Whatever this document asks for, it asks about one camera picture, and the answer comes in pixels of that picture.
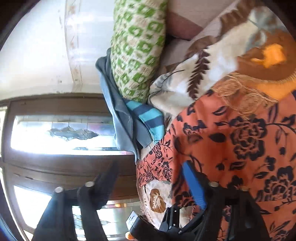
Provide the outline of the green checkered pillow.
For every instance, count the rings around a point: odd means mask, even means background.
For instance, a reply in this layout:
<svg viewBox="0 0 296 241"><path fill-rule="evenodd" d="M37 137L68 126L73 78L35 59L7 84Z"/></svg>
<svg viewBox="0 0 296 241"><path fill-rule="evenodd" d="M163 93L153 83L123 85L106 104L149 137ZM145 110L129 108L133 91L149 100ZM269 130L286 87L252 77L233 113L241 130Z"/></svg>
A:
<svg viewBox="0 0 296 241"><path fill-rule="evenodd" d="M167 1L114 3L111 68L123 98L145 103L166 37Z"/></svg>

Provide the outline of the teal striped sock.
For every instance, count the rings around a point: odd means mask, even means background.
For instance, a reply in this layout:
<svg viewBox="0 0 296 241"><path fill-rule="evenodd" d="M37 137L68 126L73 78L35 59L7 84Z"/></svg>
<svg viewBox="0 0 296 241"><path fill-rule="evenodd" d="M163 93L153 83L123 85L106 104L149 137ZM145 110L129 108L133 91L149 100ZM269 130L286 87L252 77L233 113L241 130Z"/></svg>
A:
<svg viewBox="0 0 296 241"><path fill-rule="evenodd" d="M164 116L161 111L151 105L124 99L128 109L145 125L154 144L158 143L165 135Z"/></svg>

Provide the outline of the leaf print blanket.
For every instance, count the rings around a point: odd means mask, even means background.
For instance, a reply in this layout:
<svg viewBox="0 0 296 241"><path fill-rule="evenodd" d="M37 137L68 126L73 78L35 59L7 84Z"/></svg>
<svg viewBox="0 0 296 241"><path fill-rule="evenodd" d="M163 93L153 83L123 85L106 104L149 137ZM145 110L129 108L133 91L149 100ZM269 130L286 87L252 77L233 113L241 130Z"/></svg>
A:
<svg viewBox="0 0 296 241"><path fill-rule="evenodd" d="M238 70L239 57L262 47L276 31L289 33L269 8L253 1L240 2L223 19L225 34L219 41L203 50L191 46L186 59L151 86L151 97L156 98L154 104L172 114L168 130L179 113L224 76Z"/></svg>

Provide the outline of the orange floral garment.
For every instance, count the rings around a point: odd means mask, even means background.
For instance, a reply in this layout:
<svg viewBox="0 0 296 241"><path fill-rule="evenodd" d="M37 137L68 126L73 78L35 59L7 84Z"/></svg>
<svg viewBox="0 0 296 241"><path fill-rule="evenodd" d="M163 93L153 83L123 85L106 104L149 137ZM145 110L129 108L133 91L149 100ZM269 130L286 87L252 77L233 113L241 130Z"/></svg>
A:
<svg viewBox="0 0 296 241"><path fill-rule="evenodd" d="M179 113L137 165L138 193L157 229L167 209L179 210L180 228L201 212L183 177L186 161L211 182L248 191L269 240L295 240L295 40L289 33L276 31L239 57L238 70ZM223 209L217 240L226 240L230 210Z"/></svg>

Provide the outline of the stained glass door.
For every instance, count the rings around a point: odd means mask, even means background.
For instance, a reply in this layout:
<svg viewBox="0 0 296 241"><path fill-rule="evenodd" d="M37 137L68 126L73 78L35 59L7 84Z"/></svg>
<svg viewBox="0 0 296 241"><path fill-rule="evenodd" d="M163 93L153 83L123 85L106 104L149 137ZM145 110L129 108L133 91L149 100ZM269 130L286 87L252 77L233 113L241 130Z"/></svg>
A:
<svg viewBox="0 0 296 241"><path fill-rule="evenodd" d="M19 240L31 240L54 190L76 189L115 162L118 178L98 211L109 240L124 240L139 210L134 155L117 149L101 94L58 94L1 101L1 188Z"/></svg>

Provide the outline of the blue grey cloth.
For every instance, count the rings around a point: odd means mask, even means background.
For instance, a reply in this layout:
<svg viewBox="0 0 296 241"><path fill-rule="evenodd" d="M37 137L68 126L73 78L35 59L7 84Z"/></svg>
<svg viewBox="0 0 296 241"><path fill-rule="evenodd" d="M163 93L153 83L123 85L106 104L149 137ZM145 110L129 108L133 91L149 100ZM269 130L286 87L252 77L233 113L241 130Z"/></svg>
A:
<svg viewBox="0 0 296 241"><path fill-rule="evenodd" d="M124 98L119 93L112 74L110 54L109 48L106 56L96 61L95 67L100 76L100 86L105 102L112 115L116 146L120 151L133 153L134 161L137 162L140 151L152 142L152 137L147 127L128 109Z"/></svg>

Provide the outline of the pink bolster pillow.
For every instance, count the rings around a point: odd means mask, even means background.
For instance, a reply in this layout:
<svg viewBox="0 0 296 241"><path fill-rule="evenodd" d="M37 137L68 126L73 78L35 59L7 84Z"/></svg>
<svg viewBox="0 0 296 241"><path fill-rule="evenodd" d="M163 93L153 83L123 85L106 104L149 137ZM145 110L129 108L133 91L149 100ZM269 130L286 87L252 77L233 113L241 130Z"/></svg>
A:
<svg viewBox="0 0 296 241"><path fill-rule="evenodd" d="M183 40L191 40L234 1L181 0L168 1L166 32Z"/></svg>

